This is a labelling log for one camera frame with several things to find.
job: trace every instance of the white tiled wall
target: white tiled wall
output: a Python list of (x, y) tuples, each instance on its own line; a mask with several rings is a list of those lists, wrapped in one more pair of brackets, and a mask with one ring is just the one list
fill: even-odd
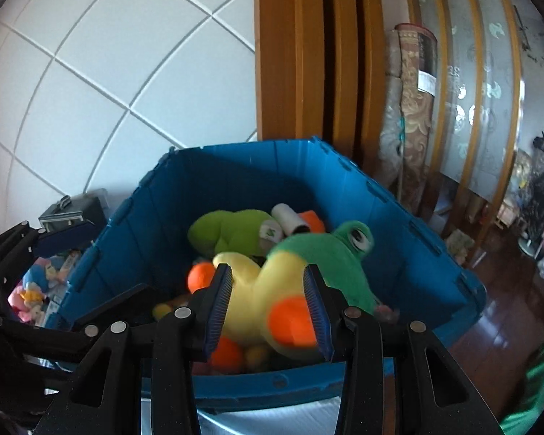
[(171, 145), (254, 139), (254, 0), (7, 0), (0, 232), (62, 194), (115, 209)]

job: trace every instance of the blue storage crate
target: blue storage crate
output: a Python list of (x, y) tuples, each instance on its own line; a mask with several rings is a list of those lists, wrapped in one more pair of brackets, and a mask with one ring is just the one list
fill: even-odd
[[(424, 321), (453, 344), (480, 317), (486, 290), (458, 266), (443, 241), (374, 180), (329, 145), (311, 140), (215, 145), (165, 154), (110, 219), (73, 273), (49, 327), (75, 319), (137, 283), (184, 292), (197, 254), (187, 229), (218, 209), (270, 211), (277, 203), (314, 209), (329, 230), (360, 220), (375, 248), (363, 262), (371, 289), (401, 310), (401, 321)], [(386, 362), (385, 371), (392, 372)], [(300, 404), (339, 395), (343, 364), (281, 372), (195, 376), (198, 407), (219, 411)], [(143, 382), (148, 394), (149, 380)]]

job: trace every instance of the frog eye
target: frog eye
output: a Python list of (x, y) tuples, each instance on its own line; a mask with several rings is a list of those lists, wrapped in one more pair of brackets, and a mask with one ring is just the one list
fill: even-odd
[(356, 228), (349, 232), (349, 242), (360, 252), (368, 252), (371, 246), (367, 236)]

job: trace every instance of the stuffed toy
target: stuffed toy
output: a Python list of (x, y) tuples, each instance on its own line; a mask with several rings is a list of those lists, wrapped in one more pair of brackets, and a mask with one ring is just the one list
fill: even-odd
[(237, 252), (247, 257), (265, 257), (283, 238), (280, 225), (264, 211), (214, 211), (195, 221), (187, 238), (204, 257)]
[(373, 313), (376, 298), (361, 267), (373, 245), (369, 228), (350, 221), (332, 233), (300, 233), (285, 239), (268, 254), (262, 268), (239, 253), (217, 255), (213, 265), (230, 265), (233, 279), (222, 335), (246, 349), (268, 343), (294, 360), (318, 359), (303, 290), (305, 267), (316, 264), (326, 284), (340, 289), (351, 306)]

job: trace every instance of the wooden partition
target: wooden partition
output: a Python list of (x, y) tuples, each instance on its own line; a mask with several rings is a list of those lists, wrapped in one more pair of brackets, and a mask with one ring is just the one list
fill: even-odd
[(384, 111), (381, 0), (255, 0), (258, 139), (319, 136), (372, 173)]

